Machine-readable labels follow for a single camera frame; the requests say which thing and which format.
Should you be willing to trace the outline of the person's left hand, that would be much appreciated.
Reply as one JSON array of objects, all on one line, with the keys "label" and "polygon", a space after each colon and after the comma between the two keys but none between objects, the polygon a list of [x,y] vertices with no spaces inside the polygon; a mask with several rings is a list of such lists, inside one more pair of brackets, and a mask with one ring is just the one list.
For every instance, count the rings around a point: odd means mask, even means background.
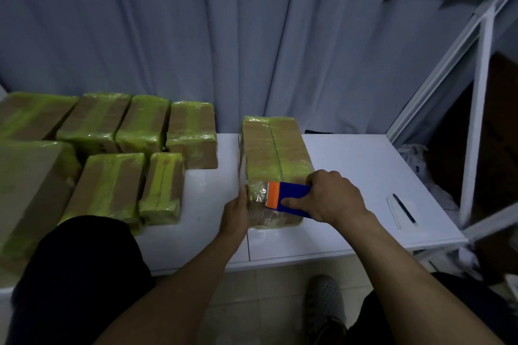
[{"label": "person's left hand", "polygon": [[227,202],[224,206],[218,236],[225,237],[239,246],[249,229],[249,215],[246,217],[238,215],[237,197]]}]

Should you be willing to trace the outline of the person's right hand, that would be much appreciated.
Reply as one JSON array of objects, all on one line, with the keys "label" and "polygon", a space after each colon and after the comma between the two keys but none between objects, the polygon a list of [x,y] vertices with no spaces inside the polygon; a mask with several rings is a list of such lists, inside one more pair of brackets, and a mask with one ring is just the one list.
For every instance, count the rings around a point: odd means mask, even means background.
[{"label": "person's right hand", "polygon": [[309,194],[318,199],[318,214],[309,215],[315,221],[338,229],[373,216],[359,189],[337,171],[315,171],[308,175],[306,184],[311,186]]}]

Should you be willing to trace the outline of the blue and orange scraper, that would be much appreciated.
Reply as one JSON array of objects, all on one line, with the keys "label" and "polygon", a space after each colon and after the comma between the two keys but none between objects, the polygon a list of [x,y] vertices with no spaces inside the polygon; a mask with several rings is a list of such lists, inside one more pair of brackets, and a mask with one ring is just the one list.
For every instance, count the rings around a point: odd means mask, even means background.
[{"label": "blue and orange scraper", "polygon": [[310,185],[293,184],[288,182],[267,183],[265,207],[279,212],[288,213],[302,218],[311,218],[305,211],[299,209],[291,209],[282,205],[281,201],[285,198],[300,199],[309,194]]}]

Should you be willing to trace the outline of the taped cardboard box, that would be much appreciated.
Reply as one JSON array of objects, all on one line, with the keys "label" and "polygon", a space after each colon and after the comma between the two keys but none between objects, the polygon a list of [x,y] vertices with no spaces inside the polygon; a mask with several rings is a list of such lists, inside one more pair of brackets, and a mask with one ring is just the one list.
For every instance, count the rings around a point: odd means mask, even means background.
[{"label": "taped cardboard box", "polygon": [[238,181],[247,187],[250,229],[297,226],[302,217],[266,207],[267,183],[304,185],[314,166],[299,126],[291,117],[246,116],[239,140]]}]

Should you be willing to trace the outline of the person's left forearm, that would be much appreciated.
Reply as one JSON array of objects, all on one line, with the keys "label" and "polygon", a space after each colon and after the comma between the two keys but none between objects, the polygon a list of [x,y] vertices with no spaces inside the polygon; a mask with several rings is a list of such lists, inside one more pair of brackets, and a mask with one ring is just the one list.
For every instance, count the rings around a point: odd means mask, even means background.
[{"label": "person's left forearm", "polygon": [[196,257],[124,311],[94,345],[189,344],[247,227],[220,230]]}]

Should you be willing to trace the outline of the person's right forearm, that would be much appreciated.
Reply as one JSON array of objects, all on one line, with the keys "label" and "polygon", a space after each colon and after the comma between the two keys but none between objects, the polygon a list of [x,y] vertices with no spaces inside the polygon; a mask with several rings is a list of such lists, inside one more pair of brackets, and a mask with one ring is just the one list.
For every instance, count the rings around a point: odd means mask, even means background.
[{"label": "person's right forearm", "polygon": [[397,345],[504,345],[370,211],[333,227],[359,257]]}]

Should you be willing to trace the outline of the white strip with black line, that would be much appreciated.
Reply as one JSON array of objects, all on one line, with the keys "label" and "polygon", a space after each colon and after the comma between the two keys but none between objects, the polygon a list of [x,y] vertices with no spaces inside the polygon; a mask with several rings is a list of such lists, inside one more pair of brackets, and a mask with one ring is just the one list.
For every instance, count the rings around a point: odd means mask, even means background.
[{"label": "white strip with black line", "polygon": [[419,215],[411,201],[396,198],[394,194],[387,196],[386,201],[399,231],[416,233],[420,230]]}]

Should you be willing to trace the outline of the grey perforated clog shoe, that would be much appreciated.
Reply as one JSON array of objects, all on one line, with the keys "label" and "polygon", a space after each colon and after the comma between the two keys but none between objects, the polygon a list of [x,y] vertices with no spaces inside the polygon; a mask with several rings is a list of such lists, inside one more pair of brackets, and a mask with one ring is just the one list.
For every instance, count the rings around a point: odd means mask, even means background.
[{"label": "grey perforated clog shoe", "polygon": [[303,322],[308,345],[343,345],[345,308],[340,287],[332,277],[316,275],[309,280]]}]

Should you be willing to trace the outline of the white plastic bag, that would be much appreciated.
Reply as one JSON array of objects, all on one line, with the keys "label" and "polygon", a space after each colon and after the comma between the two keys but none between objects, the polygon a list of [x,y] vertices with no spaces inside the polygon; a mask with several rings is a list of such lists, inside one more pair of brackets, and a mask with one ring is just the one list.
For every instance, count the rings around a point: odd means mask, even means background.
[{"label": "white plastic bag", "polygon": [[397,151],[405,160],[406,164],[416,174],[426,189],[431,193],[440,207],[448,217],[459,227],[459,207],[453,197],[440,186],[435,184],[428,170],[424,154],[427,148],[420,144],[405,144],[400,146]]}]

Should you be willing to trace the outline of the pile of green wrapped parcels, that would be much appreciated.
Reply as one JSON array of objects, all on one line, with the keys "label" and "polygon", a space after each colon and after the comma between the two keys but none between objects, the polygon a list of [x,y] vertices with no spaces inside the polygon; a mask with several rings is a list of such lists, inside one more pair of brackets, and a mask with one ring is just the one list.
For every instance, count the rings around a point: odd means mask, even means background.
[{"label": "pile of green wrapped parcels", "polygon": [[0,272],[81,216],[133,235],[180,222],[185,172],[218,167],[211,103],[152,95],[12,92],[0,100]]}]

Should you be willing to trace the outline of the grey curtain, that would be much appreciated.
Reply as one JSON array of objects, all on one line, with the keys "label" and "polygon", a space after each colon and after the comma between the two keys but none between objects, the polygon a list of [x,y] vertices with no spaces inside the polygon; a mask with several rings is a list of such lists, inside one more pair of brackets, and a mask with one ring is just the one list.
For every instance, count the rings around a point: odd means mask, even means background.
[{"label": "grey curtain", "polygon": [[8,92],[210,102],[383,134],[484,0],[0,0]]}]

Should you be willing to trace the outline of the person's left leg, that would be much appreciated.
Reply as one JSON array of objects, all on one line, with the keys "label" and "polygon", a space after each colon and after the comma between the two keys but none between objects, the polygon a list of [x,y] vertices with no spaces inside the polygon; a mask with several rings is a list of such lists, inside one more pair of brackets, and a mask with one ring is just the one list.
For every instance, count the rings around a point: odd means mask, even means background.
[{"label": "person's left leg", "polygon": [[69,219],[42,238],[13,290],[5,345],[93,345],[155,284],[126,223]]}]

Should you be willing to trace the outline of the person's leg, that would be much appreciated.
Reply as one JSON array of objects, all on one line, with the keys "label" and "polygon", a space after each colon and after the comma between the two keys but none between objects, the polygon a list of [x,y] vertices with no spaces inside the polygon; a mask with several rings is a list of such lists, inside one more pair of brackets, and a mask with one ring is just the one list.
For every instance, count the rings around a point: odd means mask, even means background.
[{"label": "person's leg", "polygon": [[69,219],[42,238],[13,290],[5,345],[93,345],[155,284],[126,223]]},{"label": "person's leg", "polygon": [[[466,305],[505,345],[518,345],[518,318],[505,299],[485,284],[444,272],[431,274]],[[372,291],[348,329],[344,345],[395,345],[379,298]]]}]

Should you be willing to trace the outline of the person's right leg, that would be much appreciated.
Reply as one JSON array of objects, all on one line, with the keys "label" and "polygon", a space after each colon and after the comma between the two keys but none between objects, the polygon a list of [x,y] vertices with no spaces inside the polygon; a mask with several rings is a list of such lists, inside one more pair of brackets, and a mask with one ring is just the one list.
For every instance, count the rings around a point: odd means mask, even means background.
[{"label": "person's right leg", "polygon": [[[485,284],[444,272],[431,274],[466,305],[505,345],[518,345],[518,318],[505,299]],[[372,291],[348,329],[344,345],[395,345],[379,298]]]}]

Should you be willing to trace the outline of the dark brown wooden panel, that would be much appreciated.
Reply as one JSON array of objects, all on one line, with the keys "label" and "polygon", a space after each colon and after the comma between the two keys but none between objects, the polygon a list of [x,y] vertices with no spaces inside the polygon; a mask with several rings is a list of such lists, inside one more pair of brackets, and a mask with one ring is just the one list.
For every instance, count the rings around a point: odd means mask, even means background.
[{"label": "dark brown wooden panel", "polygon": [[[461,203],[473,84],[452,107],[427,144],[427,168],[434,183]],[[478,222],[518,202],[518,64],[501,53],[490,59],[476,186],[471,215]],[[505,274],[518,275],[518,252],[508,227],[475,242],[481,275],[493,285]]]}]

